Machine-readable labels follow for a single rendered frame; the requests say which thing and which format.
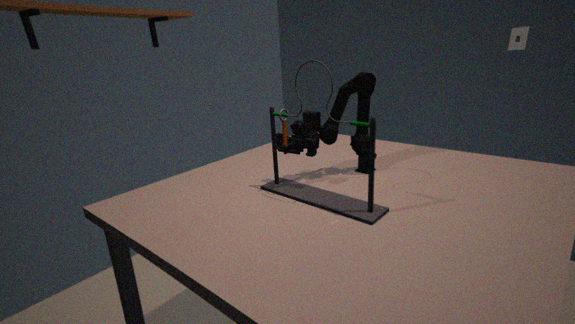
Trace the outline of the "orange handle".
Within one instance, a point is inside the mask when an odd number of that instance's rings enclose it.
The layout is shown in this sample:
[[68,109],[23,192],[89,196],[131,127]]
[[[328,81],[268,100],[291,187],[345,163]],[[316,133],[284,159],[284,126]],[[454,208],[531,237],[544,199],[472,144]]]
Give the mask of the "orange handle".
[[288,114],[288,111],[287,111],[286,109],[282,109],[282,110],[280,111],[280,114],[279,114],[280,120],[282,121],[283,142],[284,142],[284,146],[285,146],[285,145],[288,144],[288,139],[287,139],[287,123],[286,123],[286,120],[288,119],[288,117],[286,117],[284,120],[282,120],[282,118],[281,118],[281,113],[282,113],[283,110],[285,110],[287,114]]

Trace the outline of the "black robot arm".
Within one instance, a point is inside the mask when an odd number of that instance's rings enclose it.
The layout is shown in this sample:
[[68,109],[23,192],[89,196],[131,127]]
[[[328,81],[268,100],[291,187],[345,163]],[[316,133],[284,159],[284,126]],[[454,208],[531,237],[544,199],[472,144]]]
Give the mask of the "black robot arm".
[[[369,123],[370,98],[376,84],[376,76],[368,72],[360,72],[348,83],[339,87],[330,116],[335,121],[340,121],[349,96],[358,93],[357,122]],[[311,135],[319,147],[319,138],[327,145],[335,143],[338,137],[339,122],[328,118],[326,123],[320,125],[321,113],[318,111],[304,111],[303,121],[295,121],[291,124],[294,135],[302,136],[303,139]],[[369,128],[357,126],[354,136],[351,136],[352,150],[359,156],[358,169],[355,172],[369,173]]]

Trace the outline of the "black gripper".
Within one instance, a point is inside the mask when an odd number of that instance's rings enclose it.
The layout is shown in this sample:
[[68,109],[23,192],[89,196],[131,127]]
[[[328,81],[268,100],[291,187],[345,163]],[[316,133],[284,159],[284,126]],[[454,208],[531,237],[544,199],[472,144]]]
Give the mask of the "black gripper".
[[276,149],[279,152],[288,152],[293,154],[300,154],[303,149],[307,149],[306,156],[315,156],[317,153],[317,142],[312,139],[311,135],[305,139],[302,136],[291,135],[287,137],[287,145],[284,146],[283,134],[276,133]]

